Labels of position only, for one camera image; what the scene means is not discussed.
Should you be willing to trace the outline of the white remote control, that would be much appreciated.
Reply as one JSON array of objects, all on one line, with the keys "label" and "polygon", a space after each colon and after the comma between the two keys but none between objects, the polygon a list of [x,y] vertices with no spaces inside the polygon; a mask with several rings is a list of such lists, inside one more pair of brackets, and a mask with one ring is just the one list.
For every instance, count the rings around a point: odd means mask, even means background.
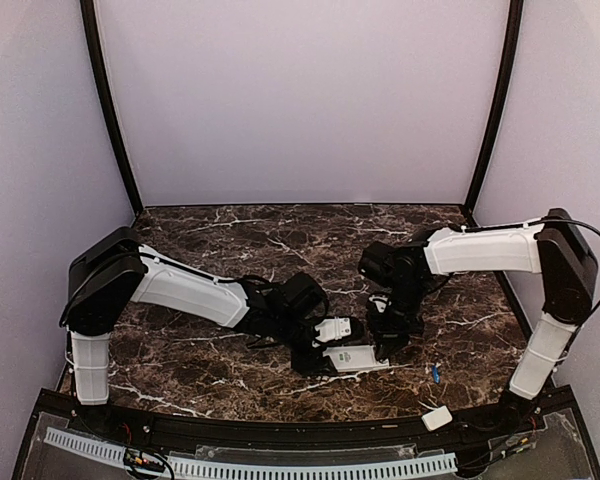
[{"label": "white remote control", "polygon": [[375,358],[371,345],[327,348],[323,355],[331,360],[338,373],[375,371],[390,367],[388,360],[379,361]]}]

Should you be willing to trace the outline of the white battery cover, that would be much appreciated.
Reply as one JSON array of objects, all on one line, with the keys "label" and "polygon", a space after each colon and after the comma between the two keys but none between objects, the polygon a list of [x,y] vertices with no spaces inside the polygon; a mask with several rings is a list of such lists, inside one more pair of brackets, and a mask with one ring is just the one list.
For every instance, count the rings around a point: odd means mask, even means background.
[{"label": "white battery cover", "polygon": [[447,406],[441,406],[422,415],[421,420],[428,431],[435,431],[450,424],[453,421],[453,415]]}]

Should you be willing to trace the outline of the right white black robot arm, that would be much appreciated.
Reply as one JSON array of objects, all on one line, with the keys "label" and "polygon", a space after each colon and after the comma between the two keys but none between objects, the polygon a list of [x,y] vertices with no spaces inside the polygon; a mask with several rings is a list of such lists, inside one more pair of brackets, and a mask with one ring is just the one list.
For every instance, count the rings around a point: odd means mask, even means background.
[{"label": "right white black robot arm", "polygon": [[499,272],[534,277],[539,315],[485,431],[514,432],[562,362],[584,324],[600,308],[599,262],[584,232],[600,230],[562,208],[511,224],[445,226],[417,232],[404,244],[375,241],[359,273],[384,288],[368,300],[375,358],[385,361],[423,333],[425,298],[454,276]]}]

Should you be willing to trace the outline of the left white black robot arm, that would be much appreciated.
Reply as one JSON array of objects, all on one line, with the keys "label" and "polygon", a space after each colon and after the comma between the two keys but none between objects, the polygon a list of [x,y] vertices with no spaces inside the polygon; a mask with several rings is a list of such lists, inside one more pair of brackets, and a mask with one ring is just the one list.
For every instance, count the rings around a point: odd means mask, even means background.
[{"label": "left white black robot arm", "polygon": [[326,292],[300,272],[283,283],[257,275],[225,278],[170,259],[120,227],[73,260],[68,300],[59,325],[70,338],[81,417],[100,436],[121,427],[109,400],[109,342],[129,303],[145,303],[201,317],[223,328],[269,337],[291,352],[291,366],[305,376],[336,368],[313,317],[327,307]]}]

